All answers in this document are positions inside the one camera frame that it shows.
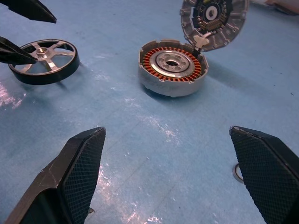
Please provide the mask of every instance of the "textured grip pad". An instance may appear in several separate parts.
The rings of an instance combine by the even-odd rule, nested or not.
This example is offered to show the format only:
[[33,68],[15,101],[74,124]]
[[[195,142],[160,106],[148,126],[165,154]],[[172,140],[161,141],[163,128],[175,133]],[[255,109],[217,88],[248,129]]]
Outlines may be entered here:
[[278,138],[231,127],[244,184],[268,224],[298,224],[299,159]]
[[105,136],[101,132],[89,138],[66,176],[62,192],[73,219],[83,224],[97,185]]

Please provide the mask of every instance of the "orange coil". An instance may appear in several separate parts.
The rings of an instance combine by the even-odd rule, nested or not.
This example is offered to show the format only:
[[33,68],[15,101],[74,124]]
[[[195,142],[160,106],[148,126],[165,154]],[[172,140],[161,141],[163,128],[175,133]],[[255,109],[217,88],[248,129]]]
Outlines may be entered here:
[[[168,77],[168,76],[165,76],[165,75],[162,75],[162,74],[156,72],[150,64],[150,58],[153,56],[154,53],[156,53],[158,51],[162,51],[162,50],[178,51],[178,52],[181,52],[181,53],[185,54],[189,58],[191,58],[191,60],[194,62],[194,65],[195,65],[193,73],[188,75],[188,76],[182,77],[182,78],[172,78],[172,77]],[[182,49],[179,49],[179,48],[163,47],[163,48],[156,48],[156,49],[150,50],[143,57],[143,66],[150,74],[158,77],[159,79],[173,81],[173,82],[194,81],[194,79],[197,79],[201,76],[201,65],[200,65],[198,59],[196,57],[194,57],[192,54],[190,54],[189,52],[187,52],[185,50],[182,50]]]

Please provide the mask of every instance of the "blue floor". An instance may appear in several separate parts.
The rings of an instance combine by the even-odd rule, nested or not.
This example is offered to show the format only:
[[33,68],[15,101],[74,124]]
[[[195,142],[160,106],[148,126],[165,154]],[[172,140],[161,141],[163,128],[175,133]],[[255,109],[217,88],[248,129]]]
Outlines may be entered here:
[[61,84],[29,86],[0,64],[0,223],[77,133],[105,126],[87,224],[264,224],[228,134],[239,125],[280,137],[299,155],[299,17],[250,5],[240,35],[205,53],[203,88],[166,98],[138,82],[138,51],[185,42],[182,0],[43,0],[57,24],[0,6],[0,35],[18,45],[63,39],[82,65]]

